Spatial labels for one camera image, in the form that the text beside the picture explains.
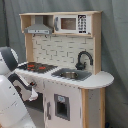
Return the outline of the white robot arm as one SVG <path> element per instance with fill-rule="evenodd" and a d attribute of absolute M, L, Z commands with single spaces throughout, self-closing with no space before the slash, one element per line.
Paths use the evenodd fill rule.
<path fill-rule="evenodd" d="M 0 126 L 1 128 L 36 128 L 24 101 L 38 94 L 31 84 L 18 76 L 18 55 L 10 47 L 0 47 Z"/>

